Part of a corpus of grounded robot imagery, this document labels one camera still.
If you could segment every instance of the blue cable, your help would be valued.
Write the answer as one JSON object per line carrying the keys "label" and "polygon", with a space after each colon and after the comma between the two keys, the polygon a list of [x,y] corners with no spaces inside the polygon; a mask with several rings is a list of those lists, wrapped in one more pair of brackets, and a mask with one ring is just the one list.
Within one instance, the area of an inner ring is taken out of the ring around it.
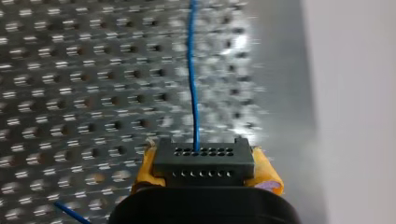
{"label": "blue cable", "polygon": [[191,106],[192,115],[194,119],[194,133],[193,133],[193,148],[198,152],[199,147],[199,112],[198,112],[198,97],[195,88],[195,70],[194,70],[194,28],[195,28],[195,13],[196,13],[196,0],[190,0],[190,16],[189,16],[189,30],[187,37],[187,63],[189,67],[189,82],[191,92]]}
{"label": "blue cable", "polygon": [[68,207],[64,206],[63,204],[61,204],[60,202],[55,202],[54,205],[61,209],[62,211],[64,211],[67,215],[69,215],[70,217],[72,217],[73,219],[77,220],[79,223],[81,224],[91,224],[90,221],[88,221],[87,219],[85,219],[84,217],[82,217],[81,215],[77,214],[75,211],[69,209]]}

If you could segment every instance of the gray surface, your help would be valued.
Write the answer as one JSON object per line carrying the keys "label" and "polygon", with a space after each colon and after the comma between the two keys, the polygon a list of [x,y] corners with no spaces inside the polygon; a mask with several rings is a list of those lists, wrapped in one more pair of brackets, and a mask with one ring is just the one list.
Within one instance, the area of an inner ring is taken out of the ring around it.
{"label": "gray surface", "polygon": [[[285,197],[304,223],[320,223],[324,215],[299,5],[257,0],[242,12],[234,6],[237,1],[230,2],[205,1],[197,21],[203,140],[228,142],[241,134],[262,145],[276,159]],[[52,211],[51,202],[59,198],[94,223],[105,222],[128,194],[147,137],[191,140],[186,3],[0,4],[0,36],[7,38],[0,46],[1,102],[7,106],[0,117],[0,218],[68,222]],[[26,8],[35,14],[21,10]],[[15,25],[21,29],[15,31]],[[131,44],[137,49],[124,52]],[[161,51],[151,51],[157,45]],[[131,73],[136,69],[140,74]],[[58,83],[51,83],[53,74],[59,74]]]}
{"label": "gray surface", "polygon": [[284,197],[303,223],[325,223],[304,26],[298,1],[251,1],[254,80],[266,92],[257,97],[267,109],[261,127],[262,147],[285,181]]}

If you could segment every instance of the black rubber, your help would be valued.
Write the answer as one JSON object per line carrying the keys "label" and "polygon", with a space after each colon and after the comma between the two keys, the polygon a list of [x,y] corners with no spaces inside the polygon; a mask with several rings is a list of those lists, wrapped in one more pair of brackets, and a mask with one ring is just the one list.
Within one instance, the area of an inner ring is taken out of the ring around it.
{"label": "black rubber", "polygon": [[109,224],[299,224],[281,197],[254,188],[152,188],[122,201]]}

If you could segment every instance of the yellow component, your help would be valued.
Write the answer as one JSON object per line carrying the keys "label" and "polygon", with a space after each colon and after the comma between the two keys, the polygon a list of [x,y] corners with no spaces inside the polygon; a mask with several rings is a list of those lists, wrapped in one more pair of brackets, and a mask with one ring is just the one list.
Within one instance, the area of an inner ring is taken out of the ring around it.
{"label": "yellow component", "polygon": [[[132,187],[132,193],[136,193],[139,188],[138,185],[142,183],[162,187],[166,186],[165,180],[163,178],[158,178],[151,174],[151,167],[154,161],[156,150],[157,148],[155,147],[155,145],[151,143],[151,147],[149,147],[148,150],[145,152],[143,164],[140,167],[136,181],[134,182],[134,185]],[[245,186],[256,187],[257,185],[265,182],[275,182],[277,187],[272,188],[272,192],[277,195],[282,194],[284,189],[284,183],[277,174],[274,167],[265,157],[260,147],[255,147],[253,149],[253,158],[255,162],[254,178],[246,180]]]}
{"label": "yellow component", "polygon": [[254,178],[246,180],[245,186],[256,187],[261,183],[273,181],[277,184],[277,187],[272,188],[272,192],[281,195],[285,188],[285,184],[262,152],[261,147],[255,147],[253,149],[253,159],[255,163]]}
{"label": "yellow component", "polygon": [[136,181],[132,186],[132,193],[136,193],[138,190],[137,184],[139,183],[150,183],[152,185],[165,187],[165,180],[163,178],[155,177],[151,174],[152,162],[154,161],[155,151],[157,148],[151,144],[151,147],[148,148],[145,152],[145,157],[143,158],[143,164],[139,169],[139,173],[137,173]]}

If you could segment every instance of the hole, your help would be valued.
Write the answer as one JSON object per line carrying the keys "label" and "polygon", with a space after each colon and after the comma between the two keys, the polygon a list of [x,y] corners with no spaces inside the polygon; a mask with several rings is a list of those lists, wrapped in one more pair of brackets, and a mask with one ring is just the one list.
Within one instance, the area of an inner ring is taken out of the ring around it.
{"label": "hole", "polygon": [[207,171],[200,171],[199,176],[201,177],[207,176]]}
{"label": "hole", "polygon": [[144,95],[137,95],[136,100],[138,103],[143,104],[145,102],[145,96]]}
{"label": "hole", "polygon": [[143,75],[142,75],[142,73],[139,70],[134,70],[133,71],[133,76],[135,78],[141,78]]}
{"label": "hole", "polygon": [[119,147],[116,147],[116,149],[117,149],[117,152],[118,152],[120,155],[123,155],[123,154],[126,153],[126,148],[125,148],[125,147],[119,146]]}
{"label": "hole", "polygon": [[30,189],[32,191],[42,191],[44,190],[46,187],[48,187],[50,184],[46,183],[43,179],[37,179],[34,180],[31,184],[30,184]]}
{"label": "hole", "polygon": [[134,23],[132,21],[128,21],[127,23],[125,23],[125,26],[132,28],[132,27],[134,27]]}
{"label": "hole", "polygon": [[126,170],[121,170],[121,171],[115,172],[112,177],[113,177],[114,182],[121,182],[121,181],[125,181],[125,180],[128,180],[129,178],[131,178],[131,173],[129,173]]}
{"label": "hole", "polygon": [[76,50],[76,53],[78,55],[83,55],[84,54],[84,49],[82,47],[78,47],[77,50]]}
{"label": "hole", "polygon": [[102,21],[102,22],[100,23],[100,27],[102,27],[102,28],[107,28],[107,23],[104,22],[104,21]]}
{"label": "hole", "polygon": [[14,156],[5,156],[0,158],[0,167],[2,168],[13,167],[16,165],[17,163]]}
{"label": "hole", "polygon": [[111,48],[110,47],[104,47],[103,48],[103,52],[106,54],[110,54],[111,53]]}
{"label": "hole", "polygon": [[51,157],[46,153],[34,153],[26,158],[29,165],[46,164]]}
{"label": "hole", "polygon": [[231,17],[226,16],[226,17],[223,18],[222,23],[223,24],[229,24],[231,22],[231,20],[232,20]]}
{"label": "hole", "polygon": [[121,129],[121,122],[120,121],[113,121],[106,125],[106,129],[108,132],[115,132]]}
{"label": "hole", "polygon": [[106,199],[94,199],[90,201],[89,207],[92,211],[105,209],[107,206]]}
{"label": "hole", "polygon": [[159,99],[160,101],[168,101],[168,100],[169,100],[169,96],[168,96],[168,94],[166,94],[166,93],[162,93],[162,94],[160,94],[160,95],[158,96],[158,99]]}
{"label": "hole", "polygon": [[20,75],[14,78],[14,83],[16,86],[31,86],[35,80],[30,75]]}
{"label": "hole", "polygon": [[232,46],[233,46],[233,41],[227,40],[227,41],[225,42],[225,48],[226,48],[226,49],[230,49]]}
{"label": "hole", "polygon": [[4,194],[13,194],[17,193],[21,189],[21,185],[17,182],[6,183],[1,188]]}
{"label": "hole", "polygon": [[105,176],[102,174],[91,174],[85,178],[88,185],[97,185],[105,181]]}
{"label": "hole", "polygon": [[120,103],[120,99],[117,96],[111,97],[110,101],[111,101],[111,104],[113,104],[113,105],[118,105]]}
{"label": "hole", "polygon": [[131,46],[131,47],[129,47],[128,52],[130,52],[130,53],[137,53],[137,52],[138,52],[137,47],[136,47],[136,46]]}
{"label": "hole", "polygon": [[236,58],[239,59],[246,59],[248,57],[248,54],[246,52],[239,52],[236,54]]}
{"label": "hole", "polygon": [[239,94],[239,90],[238,90],[238,89],[230,90],[230,94],[232,94],[232,95],[238,95],[238,94]]}
{"label": "hole", "polygon": [[149,121],[146,119],[139,120],[139,125],[143,128],[147,128],[149,126]]}
{"label": "hole", "polygon": [[244,28],[241,28],[241,27],[233,28],[233,33],[234,33],[234,34],[241,35],[241,34],[243,34],[244,32],[245,32],[245,29],[244,29]]}
{"label": "hole", "polygon": [[76,179],[73,176],[64,176],[58,181],[60,188],[70,188],[76,185]]}
{"label": "hole", "polygon": [[81,153],[82,159],[84,160],[92,160],[99,157],[99,149],[98,148],[88,148]]}
{"label": "hole", "polygon": [[69,150],[60,151],[55,154],[54,159],[57,162],[71,161],[71,160],[73,160],[73,153],[72,153],[72,151],[69,151]]}
{"label": "hole", "polygon": [[165,76],[165,70],[163,69],[156,69],[151,71],[152,75],[154,77],[164,77]]}
{"label": "hole", "polygon": [[233,114],[233,117],[235,119],[240,119],[242,117],[242,115],[241,115],[241,113],[236,112],[236,113]]}
{"label": "hole", "polygon": [[151,23],[150,23],[151,26],[158,26],[159,24],[160,24],[160,22],[157,21],[157,20],[153,20],[153,21],[151,21]]}
{"label": "hole", "polygon": [[150,45],[150,46],[148,46],[148,50],[160,52],[160,51],[163,51],[163,47],[161,45]]}
{"label": "hole", "polygon": [[220,177],[225,176],[225,172],[224,171],[218,171],[218,176],[220,176]]}

